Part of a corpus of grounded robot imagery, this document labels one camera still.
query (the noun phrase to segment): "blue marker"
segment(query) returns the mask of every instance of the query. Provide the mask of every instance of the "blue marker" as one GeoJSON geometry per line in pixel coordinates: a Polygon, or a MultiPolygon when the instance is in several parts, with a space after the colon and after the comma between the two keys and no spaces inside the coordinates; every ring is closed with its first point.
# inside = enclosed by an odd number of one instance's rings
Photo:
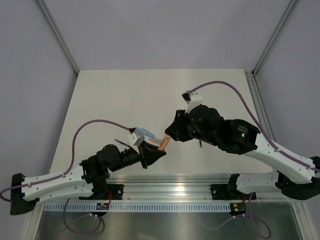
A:
{"type": "Polygon", "coordinates": [[[136,129],[140,130],[144,135],[146,135],[147,137],[149,137],[151,139],[154,139],[156,137],[154,134],[152,134],[148,130],[145,130],[144,128],[137,127],[136,129]]]}

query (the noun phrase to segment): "white tabletop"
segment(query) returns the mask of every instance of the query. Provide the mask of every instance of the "white tabletop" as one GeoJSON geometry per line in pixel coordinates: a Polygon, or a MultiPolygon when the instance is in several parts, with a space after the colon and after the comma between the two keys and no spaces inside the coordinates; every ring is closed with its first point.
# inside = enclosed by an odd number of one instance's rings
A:
{"type": "MultiPolygon", "coordinates": [[[[186,109],[181,94],[208,81],[226,81],[243,95],[256,114],[247,80],[242,69],[158,69],[158,70],[82,70],[77,79],[51,173],[65,170],[71,160],[72,139],[85,122],[105,119],[126,127],[141,127],[164,136],[173,122],[176,110],[186,109]]],[[[239,97],[229,87],[214,84],[198,90],[203,104],[216,108],[224,119],[243,119],[253,123],[239,97]]],[[[128,132],[106,123],[92,123],[78,135],[75,163],[95,155],[107,144],[128,142],[128,132]]],[[[255,159],[228,154],[215,146],[191,140],[166,147],[167,155],[148,169],[140,163],[111,173],[130,176],[207,175],[233,173],[266,173],[271,168],[255,159]]]]}

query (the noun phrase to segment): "perforated metal strip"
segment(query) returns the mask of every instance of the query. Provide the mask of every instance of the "perforated metal strip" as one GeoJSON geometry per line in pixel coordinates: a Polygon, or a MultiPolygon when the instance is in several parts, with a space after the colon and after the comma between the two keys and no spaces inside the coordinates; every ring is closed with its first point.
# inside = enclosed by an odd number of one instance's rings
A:
{"type": "MultiPolygon", "coordinates": [[[[62,212],[64,202],[49,202],[44,205],[44,211],[62,212]]],[[[96,202],[70,202],[66,206],[67,212],[119,212],[119,213],[228,213],[230,204],[227,202],[200,202],[200,203],[140,203],[140,202],[113,202],[109,210],[97,209],[96,202]]]]}

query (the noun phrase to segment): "orange object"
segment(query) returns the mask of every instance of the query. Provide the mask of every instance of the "orange object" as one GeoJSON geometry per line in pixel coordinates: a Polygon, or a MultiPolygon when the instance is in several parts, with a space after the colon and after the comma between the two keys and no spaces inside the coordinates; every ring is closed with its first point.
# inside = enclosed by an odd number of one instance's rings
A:
{"type": "Polygon", "coordinates": [[[162,140],[162,142],[160,143],[158,150],[160,151],[164,151],[165,147],[168,145],[169,141],[170,141],[171,137],[169,135],[164,135],[164,138],[162,140]]]}

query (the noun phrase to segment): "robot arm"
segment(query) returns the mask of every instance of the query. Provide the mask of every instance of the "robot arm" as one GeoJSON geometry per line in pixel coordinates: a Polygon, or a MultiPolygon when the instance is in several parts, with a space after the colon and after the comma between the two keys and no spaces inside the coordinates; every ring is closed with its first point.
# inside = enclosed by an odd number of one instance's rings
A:
{"type": "Polygon", "coordinates": [[[63,175],[63,171],[36,177],[25,177],[21,173],[13,175],[12,187],[21,184],[27,186],[11,190],[10,214],[28,213],[36,205],[58,199],[108,199],[108,170],[115,172],[139,162],[146,169],[167,154],[158,146],[145,142],[143,134],[137,129],[129,134],[129,141],[131,147],[122,152],[113,144],[106,145],[96,155],[74,165],[66,175],[63,175]]]}
{"type": "Polygon", "coordinates": [[[274,149],[256,126],[241,119],[224,119],[216,109],[202,105],[203,99],[197,92],[182,96],[188,104],[187,109],[177,110],[173,123],[165,130],[173,140],[201,140],[229,154],[257,159],[275,170],[266,174],[233,174],[228,184],[230,190],[243,194],[281,190],[284,195],[298,200],[320,193],[320,182],[314,170],[320,165],[319,157],[302,157],[275,142],[277,149],[274,149]],[[292,161],[279,151],[309,167],[292,161]]]}

